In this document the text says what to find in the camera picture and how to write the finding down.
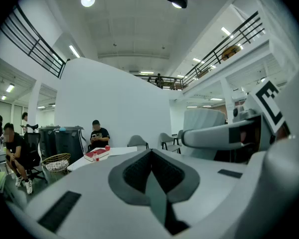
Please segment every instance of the white sneaker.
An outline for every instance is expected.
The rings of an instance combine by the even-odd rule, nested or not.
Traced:
[[[28,195],[30,195],[32,193],[32,181],[30,179],[28,182],[25,183],[25,187],[26,192],[28,193]]]
[[[22,181],[22,180],[23,180],[22,176],[17,177],[17,178],[16,178],[15,185],[16,185],[17,187],[20,187],[20,184],[21,184],[21,181]]]

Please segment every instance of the white table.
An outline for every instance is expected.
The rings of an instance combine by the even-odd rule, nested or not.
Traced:
[[[110,154],[106,155],[104,157],[101,157],[100,161],[107,159],[109,156],[123,155],[123,154],[134,152],[134,151],[137,151],[137,150],[138,150],[137,147],[118,147],[118,148],[111,148],[110,149]],[[75,169],[78,169],[81,166],[88,165],[88,164],[91,164],[91,163],[93,163],[93,162],[87,160],[84,157],[81,157],[79,160],[77,160],[73,164],[69,165],[68,166],[68,170],[69,171],[74,171]]]

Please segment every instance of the sign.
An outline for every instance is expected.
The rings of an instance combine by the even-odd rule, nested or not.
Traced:
[[[274,133],[276,133],[285,122],[285,118],[274,100],[278,93],[278,88],[269,80],[265,80],[251,93],[251,96],[255,99],[260,109],[265,114]]]

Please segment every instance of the wicker basket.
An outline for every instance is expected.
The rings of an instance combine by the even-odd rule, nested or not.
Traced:
[[[67,167],[70,164],[70,156],[69,153],[63,153],[51,156],[42,161],[42,166],[45,167],[49,172],[65,172],[68,173]]]

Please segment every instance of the man in black shirt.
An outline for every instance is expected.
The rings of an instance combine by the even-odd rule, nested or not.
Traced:
[[[91,150],[94,148],[104,148],[109,144],[110,135],[105,128],[102,128],[99,121],[92,122],[93,132],[91,133]]]
[[[32,181],[28,179],[24,167],[31,165],[28,147],[24,139],[14,132],[13,124],[7,123],[4,126],[4,137],[6,144],[6,162],[17,176],[15,185],[20,186],[21,181],[25,181],[26,191],[32,193]]]

